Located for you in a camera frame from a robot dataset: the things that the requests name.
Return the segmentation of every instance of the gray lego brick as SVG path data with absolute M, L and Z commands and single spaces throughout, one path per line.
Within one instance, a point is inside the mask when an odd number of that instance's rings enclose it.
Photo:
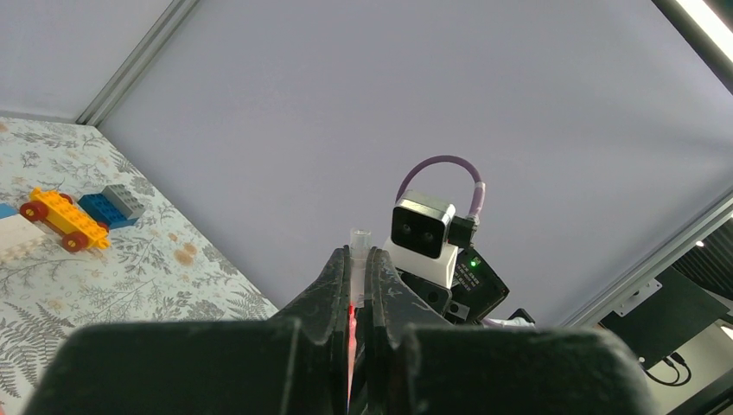
M 143 215 L 145 206 L 122 184 L 111 184 L 102 190 L 102 195 L 127 219 L 136 219 Z

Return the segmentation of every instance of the blue lego brick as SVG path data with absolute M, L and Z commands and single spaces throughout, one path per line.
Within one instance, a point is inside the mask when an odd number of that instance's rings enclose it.
M 126 227 L 130 221 L 124 217 L 114 205 L 102 194 L 84 195 L 77 204 L 84 209 L 92 219 L 106 224 L 110 229 Z
M 112 229 L 119 229 L 120 227 L 131 227 L 131 226 L 135 225 L 135 222 L 137 222 L 137 219 L 139 219 L 139 218 L 126 219 L 126 220 L 123 220 L 121 222 L 115 222 L 115 223 L 113 223 L 111 225 L 107 225 L 107 226 L 110 227 L 110 230 L 112 230 Z
M 18 211 L 7 203 L 0 203 L 0 219 L 9 218 L 10 216 L 18 214 Z

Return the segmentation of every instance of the ceiling light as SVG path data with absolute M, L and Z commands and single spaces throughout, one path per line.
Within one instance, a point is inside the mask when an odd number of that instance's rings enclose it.
M 730 337 L 731 340 L 733 340 L 733 329 L 730 327 L 720 326 L 720 328 L 725 332 L 728 337 Z
M 733 33 L 704 0 L 677 0 L 718 48 L 733 62 Z

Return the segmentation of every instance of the floral tablecloth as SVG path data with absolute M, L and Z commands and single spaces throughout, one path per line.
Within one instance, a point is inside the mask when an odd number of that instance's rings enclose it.
M 0 118 L 0 202 L 34 187 L 80 198 L 124 184 L 145 206 L 112 247 L 68 253 L 48 241 L 0 264 L 0 401 L 20 413 L 56 349 L 92 323 L 261 319 L 275 307 L 93 127 Z

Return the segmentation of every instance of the camera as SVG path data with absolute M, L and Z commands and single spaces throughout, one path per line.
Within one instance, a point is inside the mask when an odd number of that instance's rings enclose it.
M 392 210 L 392 242 L 437 259 L 448 240 L 456 207 L 436 197 L 407 190 Z

